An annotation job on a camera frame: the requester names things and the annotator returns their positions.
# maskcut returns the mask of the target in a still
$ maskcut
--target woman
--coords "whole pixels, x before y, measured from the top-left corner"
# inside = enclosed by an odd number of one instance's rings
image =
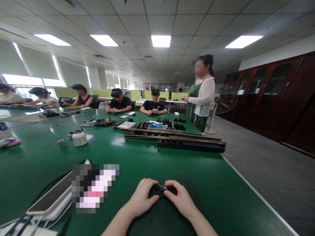
[[[74,110],[74,109],[85,108],[85,107],[92,108],[93,97],[87,94],[86,88],[83,85],[75,84],[75,85],[72,85],[71,88],[76,90],[78,96],[76,97],[73,104],[67,104],[67,103],[64,104],[64,105],[69,105],[68,107],[65,108],[66,110]]]
[[[195,74],[199,79],[191,87],[188,97],[183,97],[183,100],[187,102],[186,116],[201,133],[206,128],[210,109],[214,103],[216,83],[212,65],[212,55],[198,58],[195,64]]]
[[[0,83],[0,104],[23,103],[24,99],[9,85]]]
[[[47,89],[41,87],[34,87],[29,91],[30,94],[34,94],[38,97],[36,101],[31,101],[28,103],[23,104],[11,104],[11,107],[18,107],[18,106],[32,106],[32,107],[42,107],[42,106],[55,106],[58,107],[59,103],[57,99],[50,96],[50,92]]]

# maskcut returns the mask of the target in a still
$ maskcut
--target white jar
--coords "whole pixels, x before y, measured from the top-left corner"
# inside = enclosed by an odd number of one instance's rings
[[[88,143],[88,140],[86,138],[86,134],[81,130],[76,130],[74,134],[72,135],[72,140],[75,144],[75,146],[83,146]]]

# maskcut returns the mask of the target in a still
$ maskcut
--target white t-shirt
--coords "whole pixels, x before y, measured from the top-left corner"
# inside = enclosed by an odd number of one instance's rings
[[[50,101],[54,101],[54,103],[51,106],[55,106],[55,107],[59,106],[58,100],[54,97],[51,97],[50,94],[47,95],[47,98],[38,98],[38,101],[40,101],[43,104]]]

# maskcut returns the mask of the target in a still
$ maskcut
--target power strip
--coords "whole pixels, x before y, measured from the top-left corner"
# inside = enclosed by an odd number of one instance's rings
[[[13,222],[11,225],[9,225],[9,226],[5,227],[3,230],[1,230],[0,236],[4,236],[13,227],[14,224],[15,224],[15,222]],[[21,230],[23,225],[24,225],[23,223],[19,223],[15,227],[15,230],[13,231],[13,233],[10,234],[10,236],[17,236],[17,234],[19,233],[19,231]],[[29,236],[33,230],[34,230],[34,226],[28,225],[28,226],[26,226],[26,228],[23,231],[23,233],[21,234],[21,236]],[[32,235],[33,236],[56,236],[57,233],[58,232],[50,230],[50,229],[43,229],[40,227],[36,227],[36,229]]]

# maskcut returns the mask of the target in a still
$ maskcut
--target wooden cabinet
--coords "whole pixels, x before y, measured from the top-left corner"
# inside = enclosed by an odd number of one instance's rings
[[[227,75],[222,95],[238,96],[238,103],[219,116],[315,155],[307,143],[315,130],[300,124],[315,120],[314,65],[312,52]]]

